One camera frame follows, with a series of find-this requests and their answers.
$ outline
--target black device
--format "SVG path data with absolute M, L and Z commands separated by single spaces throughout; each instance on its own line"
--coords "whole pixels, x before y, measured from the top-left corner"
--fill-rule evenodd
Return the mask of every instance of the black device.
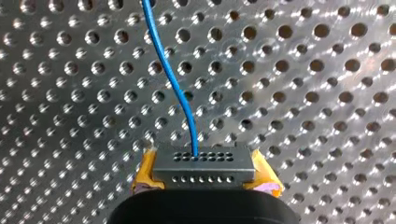
M 121 203 L 108 224 L 297 224 L 294 212 L 270 194 L 245 189 L 169 189 Z

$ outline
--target blue wire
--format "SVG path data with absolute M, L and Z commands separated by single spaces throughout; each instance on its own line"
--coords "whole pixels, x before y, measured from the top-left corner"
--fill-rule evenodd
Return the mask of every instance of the blue wire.
M 184 114 L 189 124 L 190 138 L 191 138 L 191 149 L 194 157 L 198 156 L 198 137 L 195 128 L 194 115 L 191 112 L 189 102 L 187 101 L 183 91 L 180 89 L 175 74 L 172 71 L 172 67 L 165 58 L 165 52 L 163 51 L 163 44 L 161 43 L 160 36 L 158 35 L 157 28 L 155 27 L 154 15 L 152 14 L 151 4 L 149 0 L 142 0 L 143 11 L 145 13 L 146 23 L 148 26 L 149 34 L 151 35 L 152 43 L 157 51 L 158 57 L 163 65 L 163 70 L 166 76 L 171 82 L 172 88 L 175 91 L 175 95 L 179 100 L 181 107 L 183 108 Z

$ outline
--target metal surface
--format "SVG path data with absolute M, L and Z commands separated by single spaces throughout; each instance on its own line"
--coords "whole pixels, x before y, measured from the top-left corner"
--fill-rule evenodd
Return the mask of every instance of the metal surface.
M 191 147 L 173 147 L 159 143 L 154 180 L 167 189 L 241 189 L 254 179 L 250 151 L 235 147 L 200 147 L 199 156 L 191 156 Z
M 189 135 L 138 1 L 0 1 L 0 223 L 101 223 Z M 203 146 L 259 147 L 302 223 L 393 223 L 393 0 L 157 0 Z

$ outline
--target yellow plastic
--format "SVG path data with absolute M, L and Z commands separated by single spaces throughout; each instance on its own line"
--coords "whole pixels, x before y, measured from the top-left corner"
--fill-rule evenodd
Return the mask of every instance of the yellow plastic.
M 150 150 L 145 153 L 142 160 L 142 165 L 137 173 L 136 179 L 133 183 L 133 188 L 136 183 L 147 184 L 153 188 L 165 189 L 163 182 L 156 182 L 151 179 L 151 171 L 155 161 L 155 150 Z
M 251 154 L 251 158 L 253 159 L 253 165 L 254 169 L 256 169 L 256 173 L 254 176 L 254 181 L 251 183 L 246 183 L 244 188 L 254 189 L 264 183 L 276 183 L 279 185 L 279 189 L 274 189 L 272 194 L 275 197 L 279 197 L 285 187 L 283 187 L 282 182 L 280 182 L 279 178 L 277 178 L 274 170 L 265 160 L 264 156 L 258 149 L 256 149 Z
M 143 156 L 142 165 L 140 167 L 139 172 L 137 173 L 135 182 L 133 183 L 133 187 L 136 183 L 144 183 L 153 188 L 165 189 L 165 185 L 163 182 L 153 181 L 151 178 L 151 171 L 155 161 L 155 150 L 150 150 L 145 153 Z M 254 189 L 261 184 L 264 183 L 276 183 L 279 185 L 279 189 L 274 189 L 272 194 L 275 197 L 279 197 L 282 194 L 284 189 L 282 182 L 277 178 L 274 170 L 265 160 L 264 156 L 260 153 L 258 149 L 254 150 L 251 158 L 253 160 L 253 165 L 256 170 L 254 181 L 251 183 L 246 183 L 244 185 L 245 189 Z

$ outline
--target wire insulation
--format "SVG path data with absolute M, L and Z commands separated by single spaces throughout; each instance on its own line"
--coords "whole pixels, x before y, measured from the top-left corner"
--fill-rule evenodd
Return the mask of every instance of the wire insulation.
M 180 86 L 177 83 L 175 74 L 172 71 L 172 67 L 170 63 L 166 60 L 165 52 L 163 50 L 163 44 L 161 43 L 161 39 L 158 34 L 157 27 L 155 26 L 155 20 L 151 10 L 150 1 L 142 0 L 142 6 L 146 18 L 146 24 L 148 26 L 148 31 L 149 34 L 151 35 L 154 48 L 157 51 L 158 58 L 160 59 L 160 62 L 163 65 L 163 71 L 168 77 L 172 85 L 172 88 L 175 91 L 175 95 L 179 100 L 181 107 L 183 108 L 184 114 L 186 115 L 187 123 L 189 124 L 189 130 L 190 130 L 192 155 L 196 157 L 198 156 L 198 137 L 195 127 L 194 115 L 191 112 L 189 102 L 187 101 L 183 91 L 180 89 Z

